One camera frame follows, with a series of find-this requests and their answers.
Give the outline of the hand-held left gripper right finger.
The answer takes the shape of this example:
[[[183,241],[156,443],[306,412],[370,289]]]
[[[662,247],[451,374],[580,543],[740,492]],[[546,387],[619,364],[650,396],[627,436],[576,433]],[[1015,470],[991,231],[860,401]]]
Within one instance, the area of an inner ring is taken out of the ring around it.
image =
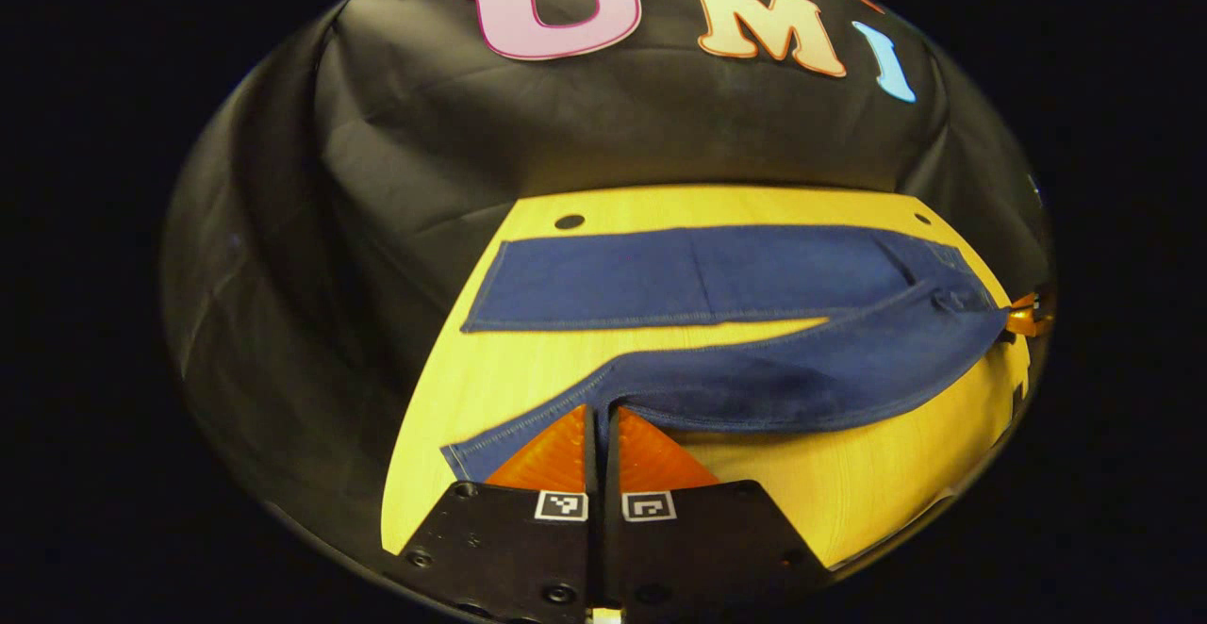
[[[651,463],[665,439],[637,414],[610,412],[604,483],[604,602],[624,620],[772,619],[832,584],[758,482],[707,482]],[[637,465],[648,465],[639,482]]]

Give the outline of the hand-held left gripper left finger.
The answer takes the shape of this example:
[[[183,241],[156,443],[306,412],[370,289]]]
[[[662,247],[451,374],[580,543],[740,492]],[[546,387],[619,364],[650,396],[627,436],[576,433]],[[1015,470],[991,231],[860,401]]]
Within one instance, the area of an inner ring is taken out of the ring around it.
[[[578,406],[490,482],[449,483],[406,541],[395,581],[488,622],[589,622],[594,451],[590,406]]]

